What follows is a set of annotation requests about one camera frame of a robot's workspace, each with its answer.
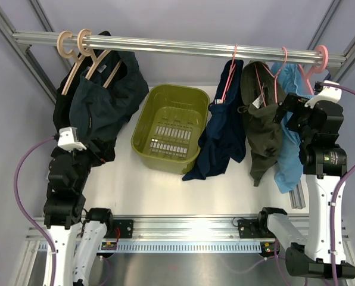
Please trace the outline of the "navy blue shorts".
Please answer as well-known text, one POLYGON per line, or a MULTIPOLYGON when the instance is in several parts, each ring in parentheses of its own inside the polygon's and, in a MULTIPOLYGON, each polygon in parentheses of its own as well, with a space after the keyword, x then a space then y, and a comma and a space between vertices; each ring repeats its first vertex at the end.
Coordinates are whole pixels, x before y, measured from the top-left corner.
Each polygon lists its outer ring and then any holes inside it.
POLYGON ((245 132, 238 107, 242 105, 240 80, 244 62, 235 60, 235 72, 222 103, 222 95, 231 65, 229 60, 220 75, 214 100, 208 106, 211 118, 198 140, 200 153, 193 168, 182 180, 205 180, 207 177, 221 175, 226 172, 230 159, 240 163, 246 154, 245 132))

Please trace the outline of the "dark teal shorts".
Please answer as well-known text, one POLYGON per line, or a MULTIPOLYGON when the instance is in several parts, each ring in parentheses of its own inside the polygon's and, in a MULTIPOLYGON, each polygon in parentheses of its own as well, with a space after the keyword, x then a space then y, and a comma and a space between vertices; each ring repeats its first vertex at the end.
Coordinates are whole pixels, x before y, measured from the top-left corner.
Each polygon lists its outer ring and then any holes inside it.
POLYGON ((81 140, 113 141, 139 109, 149 87, 134 52, 110 51, 90 79, 82 71, 69 121, 81 140))

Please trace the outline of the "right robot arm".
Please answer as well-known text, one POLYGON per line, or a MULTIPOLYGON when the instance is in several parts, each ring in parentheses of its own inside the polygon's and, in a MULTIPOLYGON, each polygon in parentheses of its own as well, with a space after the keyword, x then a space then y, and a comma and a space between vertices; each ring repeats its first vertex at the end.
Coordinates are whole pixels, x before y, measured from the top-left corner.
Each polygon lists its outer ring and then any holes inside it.
POLYGON ((264 208, 257 231, 272 234, 285 249, 291 276, 319 279, 353 279, 355 267, 346 261, 342 244, 341 200, 347 173, 347 154, 336 143, 343 123, 343 108, 330 100, 289 93, 279 103, 274 122, 292 114, 286 127, 300 137, 299 158, 309 192, 309 230, 304 237, 282 209, 264 208))

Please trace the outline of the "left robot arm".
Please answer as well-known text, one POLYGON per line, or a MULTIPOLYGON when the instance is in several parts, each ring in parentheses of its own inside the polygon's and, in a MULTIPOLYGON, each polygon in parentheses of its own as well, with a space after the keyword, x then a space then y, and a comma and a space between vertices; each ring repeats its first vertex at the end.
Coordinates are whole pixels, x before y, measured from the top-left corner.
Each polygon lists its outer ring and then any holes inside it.
POLYGON ((114 233, 110 209, 92 208, 81 221, 87 178, 93 167, 113 161, 112 144, 70 153, 57 147, 49 163, 44 224, 48 244, 44 285, 88 285, 98 245, 114 233))

